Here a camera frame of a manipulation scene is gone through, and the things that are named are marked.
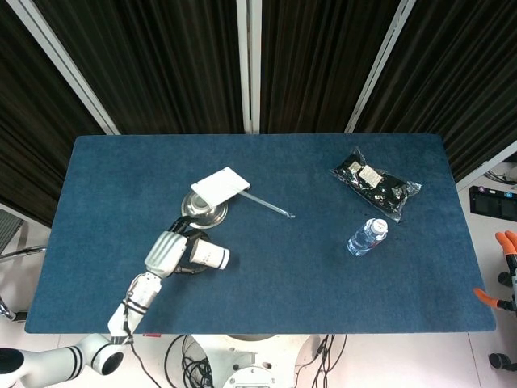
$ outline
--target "black package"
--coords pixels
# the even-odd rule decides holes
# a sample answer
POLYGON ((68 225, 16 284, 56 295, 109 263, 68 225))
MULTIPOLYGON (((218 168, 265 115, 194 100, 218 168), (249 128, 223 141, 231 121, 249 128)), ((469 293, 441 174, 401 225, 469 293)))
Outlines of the black package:
POLYGON ((407 199, 417 194, 422 186, 415 182, 405 182, 386 171, 370 167, 358 147, 331 171, 339 180, 349 184, 355 192, 396 222, 401 219, 402 208, 407 199))

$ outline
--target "white paper cup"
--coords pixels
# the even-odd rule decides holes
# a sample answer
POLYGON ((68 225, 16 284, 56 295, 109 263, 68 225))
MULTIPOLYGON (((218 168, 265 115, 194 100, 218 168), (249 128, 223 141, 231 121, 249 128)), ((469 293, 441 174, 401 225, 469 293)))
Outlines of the white paper cup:
POLYGON ((229 250, 198 238, 192 248, 191 263, 225 269, 228 264, 229 250))

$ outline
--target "metal frame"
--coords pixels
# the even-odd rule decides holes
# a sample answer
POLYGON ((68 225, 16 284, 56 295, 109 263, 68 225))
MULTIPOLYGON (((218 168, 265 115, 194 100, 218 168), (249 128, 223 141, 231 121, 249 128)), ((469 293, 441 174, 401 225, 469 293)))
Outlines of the metal frame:
POLYGON ((251 133, 260 133, 260 75, 262 56, 262 0, 249 0, 251 133))
POLYGON ((50 230, 50 228, 48 226, 43 225, 41 222, 33 220, 32 218, 27 217, 25 214, 21 214, 20 212, 17 212, 16 210, 11 209, 9 206, 6 206, 6 205, 4 205, 2 203, 0 203, 0 210, 5 210, 6 212, 11 213, 13 216, 21 218, 24 221, 34 222, 34 223, 38 224, 38 226, 41 226, 41 227, 44 227, 47 230, 50 230))
POLYGON ((34 2, 32 0, 6 1, 85 105, 88 112, 97 121, 100 128, 108 135, 120 135, 120 131, 106 109, 104 109, 34 2))
MULTIPOLYGON (((46 252, 47 247, 45 245, 38 245, 34 247, 25 247, 20 249, 20 243, 25 245, 27 243, 27 221, 23 220, 20 230, 20 239, 18 242, 18 250, 10 253, 2 254, 0 252, 0 264, 6 263, 8 261, 12 261, 17 258, 25 257, 28 255, 34 255, 36 253, 46 252)), ((27 311, 19 311, 15 313, 13 310, 9 308, 9 306, 2 299, 2 295, 0 295, 0 318, 5 317, 13 322, 25 322, 27 319, 27 311)))
POLYGON ((413 10, 415 3, 416 0, 401 0, 399 3, 391 24, 388 27, 385 38, 380 45, 379 52, 373 62, 372 68, 370 69, 370 73, 366 78, 363 90, 357 99, 357 103, 355 103, 354 111, 352 112, 350 119, 348 119, 348 124, 344 133, 354 132, 357 121, 359 120, 359 117, 373 92, 373 88, 377 84, 380 74, 386 65, 386 61, 393 51, 393 47, 395 46, 398 37, 401 35, 402 28, 404 27, 404 24, 406 24, 406 20, 409 17, 411 10, 413 10))
POLYGON ((241 66, 242 119, 244 121, 244 132, 251 133, 248 1, 235 0, 235 2, 237 3, 237 29, 239 33, 239 65, 241 66))
POLYGON ((456 190, 460 191, 469 186, 474 180, 485 174, 488 170, 496 167, 500 162, 517 152, 517 141, 511 143, 507 148, 499 152, 492 159, 482 163, 477 169, 465 176, 460 182, 456 183, 456 190))

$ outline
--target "bottle cap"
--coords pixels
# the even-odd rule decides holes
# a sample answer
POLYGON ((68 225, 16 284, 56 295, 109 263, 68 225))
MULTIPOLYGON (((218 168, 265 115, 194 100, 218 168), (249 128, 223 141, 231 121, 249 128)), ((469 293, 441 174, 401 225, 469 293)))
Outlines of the bottle cap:
POLYGON ((375 234, 384 234, 388 232, 388 224, 385 220, 377 218, 372 222, 372 232, 375 234))

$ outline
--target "white card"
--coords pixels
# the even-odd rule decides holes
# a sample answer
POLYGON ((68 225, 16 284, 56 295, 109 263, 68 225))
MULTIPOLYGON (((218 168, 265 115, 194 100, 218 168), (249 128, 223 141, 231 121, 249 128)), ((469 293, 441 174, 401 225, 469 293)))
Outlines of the white card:
POLYGON ((348 166, 348 170, 352 173, 352 174, 356 174, 357 171, 359 171, 361 169, 361 165, 358 164, 357 162, 353 162, 350 166, 348 166))
POLYGON ((372 188, 376 188, 377 184, 382 180, 382 176, 376 173, 368 164, 363 167, 363 170, 359 173, 359 176, 364 179, 372 188))
POLYGON ((211 207, 218 206, 250 186, 229 167, 191 185, 191 189, 211 207))

